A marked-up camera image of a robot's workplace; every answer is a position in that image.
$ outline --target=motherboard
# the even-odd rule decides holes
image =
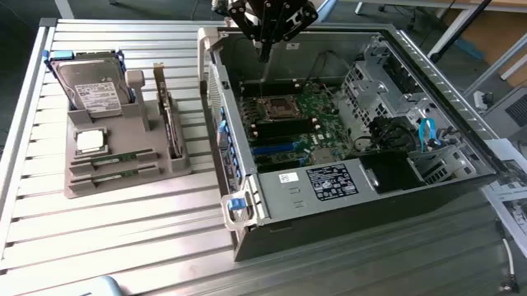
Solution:
[[[344,159],[350,131],[317,84],[297,94],[244,97],[237,107],[260,173]]]

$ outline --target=hard drive label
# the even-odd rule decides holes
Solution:
[[[312,168],[306,170],[306,176],[321,201],[358,193],[344,164]]]
[[[77,84],[74,89],[89,113],[120,109],[117,92],[112,82]]]

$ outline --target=metal slatted table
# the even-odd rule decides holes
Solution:
[[[492,209],[477,192],[420,217],[233,263],[194,40],[198,27],[221,23],[48,21],[38,29],[0,163],[0,295],[73,295],[77,282],[104,274],[126,293],[145,295],[496,293],[507,256]],[[40,52],[116,47],[126,67],[145,72],[146,100],[154,99],[152,63],[166,67],[193,174],[68,200],[61,192],[66,98]],[[517,266],[523,284],[524,266]]]

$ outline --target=floor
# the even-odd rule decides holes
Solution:
[[[120,0],[112,6],[106,0],[69,0],[72,10],[78,19],[144,19],[144,20],[220,20],[221,16],[209,10],[209,0]],[[354,15],[353,3],[338,3],[334,6],[326,22],[356,23],[390,23],[397,28],[405,28],[412,11],[405,7],[386,7],[384,12],[377,11],[374,4],[365,4],[362,15]],[[432,47],[444,25],[437,23],[429,15],[417,13],[416,25],[409,35],[420,44],[428,35],[421,47],[424,52]],[[6,130],[12,119],[16,100],[25,74],[29,52],[36,34],[40,17],[58,17],[53,0],[2,0],[0,2],[0,24],[6,30],[0,31],[2,46],[0,53],[2,66],[0,70],[0,145],[6,139]],[[467,88],[471,82],[487,69],[484,61],[476,60],[457,47],[449,48],[439,68],[447,74],[459,89]],[[484,91],[493,92],[499,98],[511,89],[497,75],[483,86]]]

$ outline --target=blue ram slot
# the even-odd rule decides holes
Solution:
[[[268,147],[257,147],[253,148],[252,154],[261,155],[261,154],[270,154],[277,152],[289,152],[294,150],[294,143],[281,144]]]

